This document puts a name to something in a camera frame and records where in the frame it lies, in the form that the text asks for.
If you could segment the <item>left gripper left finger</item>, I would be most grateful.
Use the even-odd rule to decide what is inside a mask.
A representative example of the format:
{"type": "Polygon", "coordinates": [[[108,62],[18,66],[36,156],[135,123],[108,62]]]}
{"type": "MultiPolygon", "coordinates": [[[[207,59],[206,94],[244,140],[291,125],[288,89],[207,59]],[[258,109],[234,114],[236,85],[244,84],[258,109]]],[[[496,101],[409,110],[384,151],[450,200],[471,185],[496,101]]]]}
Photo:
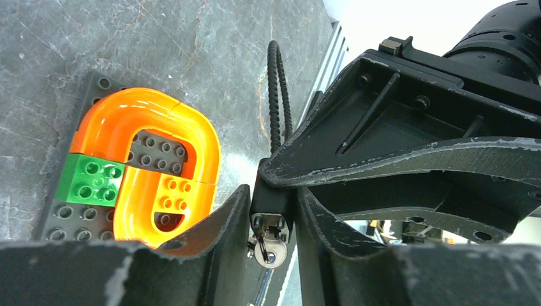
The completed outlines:
{"type": "Polygon", "coordinates": [[[2,305],[240,305],[250,188],[157,249],[137,241],[3,242],[2,305]]]}

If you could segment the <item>silver key with ring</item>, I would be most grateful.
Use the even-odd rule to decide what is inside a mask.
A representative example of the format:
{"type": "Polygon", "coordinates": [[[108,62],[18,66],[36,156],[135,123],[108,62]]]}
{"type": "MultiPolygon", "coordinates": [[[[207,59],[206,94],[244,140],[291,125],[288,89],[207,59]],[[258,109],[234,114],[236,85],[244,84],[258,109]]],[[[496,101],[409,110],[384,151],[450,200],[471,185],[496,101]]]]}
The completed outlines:
{"type": "Polygon", "coordinates": [[[287,243],[290,240],[288,228],[278,229],[271,226],[269,231],[257,231],[250,227],[248,236],[248,256],[264,268],[280,267],[288,254],[287,243]]]}

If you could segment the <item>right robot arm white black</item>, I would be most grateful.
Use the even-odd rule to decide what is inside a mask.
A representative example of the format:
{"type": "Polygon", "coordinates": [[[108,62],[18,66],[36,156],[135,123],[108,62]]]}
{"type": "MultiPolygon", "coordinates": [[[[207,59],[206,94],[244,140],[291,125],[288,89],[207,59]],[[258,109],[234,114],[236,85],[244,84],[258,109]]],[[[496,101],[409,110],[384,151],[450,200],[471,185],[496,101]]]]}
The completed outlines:
{"type": "Polygon", "coordinates": [[[392,37],[361,53],[258,172],[338,216],[506,240],[540,206],[540,2],[495,8],[442,56],[392,37]]]}

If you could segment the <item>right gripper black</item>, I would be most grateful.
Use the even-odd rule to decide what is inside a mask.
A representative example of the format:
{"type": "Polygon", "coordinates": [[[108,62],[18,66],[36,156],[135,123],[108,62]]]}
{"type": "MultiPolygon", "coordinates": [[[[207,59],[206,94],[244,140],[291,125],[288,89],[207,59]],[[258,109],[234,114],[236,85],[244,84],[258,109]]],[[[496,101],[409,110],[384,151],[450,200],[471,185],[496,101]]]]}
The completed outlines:
{"type": "Polygon", "coordinates": [[[308,153],[295,173],[269,160],[258,174],[273,187],[312,186],[346,220],[501,243],[540,206],[540,49],[477,36],[438,57],[389,38],[339,74],[299,147],[308,153]]]}

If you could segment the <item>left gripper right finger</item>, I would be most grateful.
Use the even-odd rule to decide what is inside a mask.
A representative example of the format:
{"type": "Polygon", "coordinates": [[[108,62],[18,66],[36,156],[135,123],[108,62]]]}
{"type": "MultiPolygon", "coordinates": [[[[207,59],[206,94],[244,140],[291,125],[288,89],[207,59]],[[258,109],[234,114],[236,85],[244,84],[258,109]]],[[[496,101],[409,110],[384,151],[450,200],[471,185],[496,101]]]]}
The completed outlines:
{"type": "Polygon", "coordinates": [[[535,245],[386,246],[302,187],[297,249],[304,305],[539,305],[535,245]]]}

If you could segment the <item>black cable loop lock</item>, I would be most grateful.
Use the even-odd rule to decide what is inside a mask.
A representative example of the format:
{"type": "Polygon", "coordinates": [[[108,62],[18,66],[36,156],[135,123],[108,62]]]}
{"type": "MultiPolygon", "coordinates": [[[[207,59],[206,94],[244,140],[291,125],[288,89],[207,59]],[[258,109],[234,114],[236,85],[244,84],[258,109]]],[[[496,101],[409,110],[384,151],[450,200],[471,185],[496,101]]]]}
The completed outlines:
{"type": "MultiPolygon", "coordinates": [[[[273,154],[293,134],[293,120],[285,69],[279,43],[267,47],[267,88],[269,102],[270,153],[273,154]]],[[[256,176],[250,219],[253,233],[266,240],[290,241],[294,192],[272,187],[261,175],[256,176]]]]}

